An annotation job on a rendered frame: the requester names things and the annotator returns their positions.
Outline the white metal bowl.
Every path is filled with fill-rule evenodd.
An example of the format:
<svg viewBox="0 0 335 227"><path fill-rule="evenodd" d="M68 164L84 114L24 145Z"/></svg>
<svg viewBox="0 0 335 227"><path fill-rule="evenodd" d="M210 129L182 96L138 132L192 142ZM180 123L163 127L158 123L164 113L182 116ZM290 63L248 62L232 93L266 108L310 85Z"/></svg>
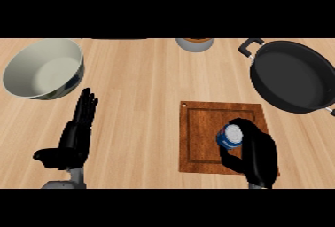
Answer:
<svg viewBox="0 0 335 227"><path fill-rule="evenodd" d="M33 43L11 59L3 72L6 92L52 100L64 97L84 77L84 53L71 39L49 38Z"/></svg>

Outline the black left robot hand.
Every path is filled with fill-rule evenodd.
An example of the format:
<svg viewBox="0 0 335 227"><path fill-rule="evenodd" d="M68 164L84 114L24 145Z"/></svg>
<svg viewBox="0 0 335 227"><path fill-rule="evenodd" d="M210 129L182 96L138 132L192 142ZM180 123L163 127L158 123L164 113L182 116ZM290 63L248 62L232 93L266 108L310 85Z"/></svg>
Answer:
<svg viewBox="0 0 335 227"><path fill-rule="evenodd" d="M84 166L98 103L99 99L90 88L84 88L76 104L74 118L65 124L58 147L40 149L33 155L33 159L42 162L45 168L67 170Z"/></svg>

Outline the grey cup with orange rim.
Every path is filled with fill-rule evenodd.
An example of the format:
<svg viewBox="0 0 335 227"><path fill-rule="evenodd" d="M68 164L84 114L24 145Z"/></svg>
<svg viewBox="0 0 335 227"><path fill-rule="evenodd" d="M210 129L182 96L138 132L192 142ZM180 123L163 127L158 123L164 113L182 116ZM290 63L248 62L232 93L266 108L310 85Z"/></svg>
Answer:
<svg viewBox="0 0 335 227"><path fill-rule="evenodd" d="M177 41L179 47L189 52L204 52L211 48L214 44L213 38L204 39L204 40L200 40L200 39L189 40L185 38L177 38L176 41Z"/></svg>

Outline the brown wooden cutting board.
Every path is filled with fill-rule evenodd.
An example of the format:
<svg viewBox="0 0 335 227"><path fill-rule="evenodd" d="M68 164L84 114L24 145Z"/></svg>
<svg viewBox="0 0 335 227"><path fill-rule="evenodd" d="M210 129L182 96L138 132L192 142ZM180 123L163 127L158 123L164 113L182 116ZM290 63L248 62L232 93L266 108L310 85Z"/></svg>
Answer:
<svg viewBox="0 0 335 227"><path fill-rule="evenodd" d="M235 119L248 119L269 133L262 104L182 101L179 109L179 171L236 175L222 163L216 136Z"/></svg>

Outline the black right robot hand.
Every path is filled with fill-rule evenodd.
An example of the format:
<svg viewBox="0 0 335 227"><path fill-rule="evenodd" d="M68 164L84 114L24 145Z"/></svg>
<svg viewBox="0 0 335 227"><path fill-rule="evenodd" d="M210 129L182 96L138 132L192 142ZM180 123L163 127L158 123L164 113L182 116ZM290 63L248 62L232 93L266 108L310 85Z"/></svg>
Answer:
<svg viewBox="0 0 335 227"><path fill-rule="evenodd" d="M272 136L248 119L236 118L229 123L239 126L244 135L241 157L220 146L222 163L245 175L250 184L270 189L278 177L278 151Z"/></svg>

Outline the blue and white can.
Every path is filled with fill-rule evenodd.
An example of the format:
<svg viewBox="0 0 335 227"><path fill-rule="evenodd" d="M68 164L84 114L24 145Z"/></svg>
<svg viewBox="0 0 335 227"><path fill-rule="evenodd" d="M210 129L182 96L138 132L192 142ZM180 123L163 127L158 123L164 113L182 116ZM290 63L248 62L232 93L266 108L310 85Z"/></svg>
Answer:
<svg viewBox="0 0 335 227"><path fill-rule="evenodd" d="M216 142L228 150L232 150L242 145L242 138L244 134L239 126L236 124L226 124L217 133Z"/></svg>

